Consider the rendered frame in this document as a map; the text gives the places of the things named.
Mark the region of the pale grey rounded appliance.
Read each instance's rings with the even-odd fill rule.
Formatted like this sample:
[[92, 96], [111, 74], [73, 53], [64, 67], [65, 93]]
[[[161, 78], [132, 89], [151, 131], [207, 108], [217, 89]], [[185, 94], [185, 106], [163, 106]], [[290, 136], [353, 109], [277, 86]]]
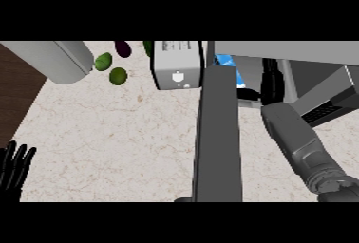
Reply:
[[95, 55], [83, 41], [0, 41], [55, 84], [74, 84], [92, 72]]

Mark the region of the dark purple eggplant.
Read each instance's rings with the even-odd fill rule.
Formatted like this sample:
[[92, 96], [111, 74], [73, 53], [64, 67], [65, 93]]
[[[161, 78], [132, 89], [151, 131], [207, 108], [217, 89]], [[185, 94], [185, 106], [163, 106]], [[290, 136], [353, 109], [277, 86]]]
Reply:
[[126, 41], [117, 41], [116, 42], [116, 50], [117, 50], [118, 55], [123, 58], [127, 58], [132, 54], [132, 48], [130, 48], [130, 45]]

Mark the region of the pale grey box appliance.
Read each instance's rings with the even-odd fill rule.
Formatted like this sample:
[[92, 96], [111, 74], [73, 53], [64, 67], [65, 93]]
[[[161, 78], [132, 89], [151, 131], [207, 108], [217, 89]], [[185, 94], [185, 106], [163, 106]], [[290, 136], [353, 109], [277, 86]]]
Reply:
[[201, 41], [152, 41], [151, 71], [158, 90], [200, 88], [204, 70]]

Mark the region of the dark green vegetable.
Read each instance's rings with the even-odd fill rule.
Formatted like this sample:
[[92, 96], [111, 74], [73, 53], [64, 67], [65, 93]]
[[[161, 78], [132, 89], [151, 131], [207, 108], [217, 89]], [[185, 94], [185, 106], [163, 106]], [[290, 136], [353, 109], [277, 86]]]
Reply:
[[149, 58], [152, 56], [152, 45], [154, 45], [154, 41], [144, 41], [144, 47]]

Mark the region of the blue and white milk carton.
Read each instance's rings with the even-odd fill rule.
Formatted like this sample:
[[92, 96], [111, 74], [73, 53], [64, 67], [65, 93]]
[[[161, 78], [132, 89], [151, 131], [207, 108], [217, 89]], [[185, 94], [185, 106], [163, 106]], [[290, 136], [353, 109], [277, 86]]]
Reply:
[[[228, 54], [216, 54], [213, 63], [220, 66], [235, 66], [235, 60], [234, 57]], [[238, 88], [246, 87], [244, 80], [241, 78], [240, 72], [235, 73], [235, 85]]]

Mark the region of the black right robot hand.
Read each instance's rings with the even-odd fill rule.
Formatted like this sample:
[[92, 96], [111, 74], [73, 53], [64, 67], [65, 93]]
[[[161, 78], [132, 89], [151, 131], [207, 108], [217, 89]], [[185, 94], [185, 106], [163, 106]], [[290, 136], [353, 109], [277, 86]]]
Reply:
[[237, 97], [243, 100], [262, 101], [263, 105], [281, 103], [285, 98], [285, 78], [275, 59], [263, 58], [262, 91], [240, 88]]

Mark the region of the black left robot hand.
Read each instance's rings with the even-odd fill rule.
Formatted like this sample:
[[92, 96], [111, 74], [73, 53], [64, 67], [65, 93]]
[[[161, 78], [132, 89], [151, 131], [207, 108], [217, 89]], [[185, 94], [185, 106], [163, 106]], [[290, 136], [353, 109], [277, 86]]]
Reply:
[[22, 185], [28, 176], [37, 148], [17, 146], [12, 140], [6, 148], [0, 148], [0, 203], [17, 203], [21, 199]]

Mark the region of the green avocado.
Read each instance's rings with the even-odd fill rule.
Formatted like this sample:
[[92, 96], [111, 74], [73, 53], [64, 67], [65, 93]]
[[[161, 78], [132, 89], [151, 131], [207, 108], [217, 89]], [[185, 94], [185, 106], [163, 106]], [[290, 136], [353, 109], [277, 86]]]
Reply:
[[98, 71], [105, 71], [113, 65], [113, 55], [110, 52], [105, 52], [96, 57], [96, 70]]
[[126, 70], [121, 67], [116, 67], [110, 73], [110, 82], [113, 85], [123, 85], [127, 79]]

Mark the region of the grey microwave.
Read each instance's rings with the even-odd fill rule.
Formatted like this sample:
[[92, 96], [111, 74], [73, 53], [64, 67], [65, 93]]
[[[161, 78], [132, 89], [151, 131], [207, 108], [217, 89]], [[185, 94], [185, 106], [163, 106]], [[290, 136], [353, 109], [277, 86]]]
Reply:
[[285, 102], [313, 127], [359, 110], [359, 43], [212, 41], [207, 63], [214, 56], [234, 57], [246, 87], [259, 90], [263, 59], [278, 61], [285, 78]]

